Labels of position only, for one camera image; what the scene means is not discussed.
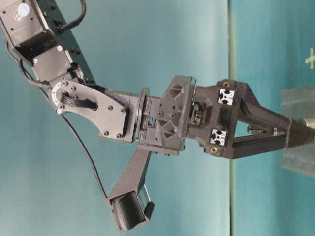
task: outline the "robotic arm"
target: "robotic arm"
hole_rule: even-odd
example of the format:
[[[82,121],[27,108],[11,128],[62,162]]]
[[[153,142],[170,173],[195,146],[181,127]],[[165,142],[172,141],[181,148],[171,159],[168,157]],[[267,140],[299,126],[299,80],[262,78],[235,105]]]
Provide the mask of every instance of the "robotic arm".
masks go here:
[[[197,140],[205,153],[229,159],[314,143],[314,129],[261,107],[245,83],[223,80],[200,87],[193,77],[175,76],[162,97],[149,96],[147,88],[130,94],[98,86],[69,31],[85,16],[86,3],[81,4],[80,17],[64,25],[53,0],[2,0],[0,25],[8,54],[66,122],[63,114],[77,113],[99,129],[100,137],[137,143],[109,196],[84,147],[120,232],[151,218],[154,204],[145,186],[151,153],[179,155],[186,138]],[[237,121],[247,123],[251,135],[235,137]]]

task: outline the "wire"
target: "wire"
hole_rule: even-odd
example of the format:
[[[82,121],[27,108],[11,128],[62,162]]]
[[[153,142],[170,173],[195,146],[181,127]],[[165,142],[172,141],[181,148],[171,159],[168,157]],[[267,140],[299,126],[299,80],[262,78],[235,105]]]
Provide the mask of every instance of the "wire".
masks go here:
[[[23,67],[23,64],[19,64],[19,61],[21,60],[18,60],[15,58],[15,56],[10,52],[9,50],[9,43],[8,41],[6,40],[5,41],[6,43],[6,52],[8,53],[8,55],[13,59],[13,61],[15,63],[17,63],[18,65],[21,66],[20,70],[21,70],[21,73],[22,75],[27,79],[27,80],[33,80],[34,81],[34,78],[30,75],[30,73]],[[44,96],[44,98],[47,100],[47,102],[52,106],[52,108],[54,108],[54,105],[51,103],[47,93],[40,87],[37,87],[38,90],[40,91],[40,93]],[[67,127],[70,129],[70,131],[72,132],[72,134],[74,135],[74,137],[76,138],[76,140],[78,141],[78,143],[80,144],[81,148],[83,149],[85,155],[87,156],[90,164],[91,164],[91,167],[92,167],[92,170],[94,172],[94,175],[95,175],[95,178],[96,178],[96,181],[97,181],[97,184],[98,184],[98,187],[104,197],[105,200],[107,200],[107,195],[106,195],[106,192],[104,190],[104,187],[103,187],[103,184],[102,184],[102,181],[99,177],[99,174],[98,174],[98,171],[97,171],[97,168],[96,168],[96,165],[93,161],[93,158],[91,157],[88,149],[86,148],[86,146],[84,145],[82,139],[80,138],[79,134],[77,133],[77,131],[73,128],[73,126],[71,125],[71,123],[68,121],[68,119],[66,117],[64,117],[64,115],[59,115],[59,117],[65,122],[65,124],[67,125]]]
[[[86,100],[79,100],[76,97],[69,96],[68,93],[63,93],[60,99],[62,104],[68,105],[70,107],[83,107],[83,108],[90,108],[94,111],[97,110],[98,105],[95,102],[92,102],[88,99]]]
[[[67,30],[70,30],[70,29],[78,26],[83,21],[85,14],[87,13],[87,4],[86,4],[85,0],[80,0],[80,2],[81,2],[81,6],[82,6],[81,15],[77,19],[71,21],[70,23],[68,23],[64,26],[58,26],[57,29],[58,29],[59,33],[64,33]]]
[[[40,82],[40,81],[35,81],[34,79],[32,79],[30,77],[30,74],[28,73],[26,75],[26,69],[23,67],[23,60],[22,59],[16,59],[15,56],[10,52],[9,49],[9,42],[7,40],[5,40],[5,50],[8,53],[8,55],[14,60],[15,63],[18,64],[20,72],[22,73],[22,75],[24,76],[24,78],[33,86],[36,86],[38,88],[47,88],[50,89],[51,86],[49,83],[46,82]]]

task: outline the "screw hole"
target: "screw hole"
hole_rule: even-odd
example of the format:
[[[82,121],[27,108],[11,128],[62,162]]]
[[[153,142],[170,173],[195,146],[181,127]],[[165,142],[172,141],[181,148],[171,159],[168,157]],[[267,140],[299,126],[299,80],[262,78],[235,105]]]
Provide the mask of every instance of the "screw hole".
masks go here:
[[[223,83],[223,87],[230,87],[230,86],[231,86],[231,84],[228,81],[225,81]]]
[[[218,149],[217,149],[216,147],[212,147],[212,148],[210,149],[210,152],[211,152],[212,154],[217,153],[217,151],[218,151]]]

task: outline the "teal wall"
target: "teal wall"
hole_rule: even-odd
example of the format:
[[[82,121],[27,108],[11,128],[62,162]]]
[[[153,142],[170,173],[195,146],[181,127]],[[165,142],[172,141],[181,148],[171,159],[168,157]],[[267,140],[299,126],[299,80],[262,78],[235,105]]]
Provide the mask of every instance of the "teal wall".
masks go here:
[[[228,77],[227,3],[217,0],[91,0],[74,34],[96,81],[162,95],[176,74],[202,86]],[[71,20],[78,0],[57,1]],[[0,47],[0,235],[118,235],[81,148]],[[97,164],[107,192],[135,144],[100,139],[84,118],[67,115]],[[179,156],[153,156],[149,224],[126,235],[229,235],[229,162],[188,140]]]
[[[280,112],[281,90],[314,83],[305,59],[315,46],[313,0],[230,0],[234,79]],[[234,161],[235,236],[310,236],[315,179],[281,168],[276,151]]]

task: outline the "clear plastic block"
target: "clear plastic block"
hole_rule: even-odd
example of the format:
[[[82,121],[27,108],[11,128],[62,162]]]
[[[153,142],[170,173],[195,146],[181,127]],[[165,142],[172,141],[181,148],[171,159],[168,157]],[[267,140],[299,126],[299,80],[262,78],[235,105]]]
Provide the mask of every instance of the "clear plastic block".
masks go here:
[[[281,112],[295,120],[315,118],[315,84],[283,91]],[[281,163],[286,169],[315,177],[315,145],[283,150]]]

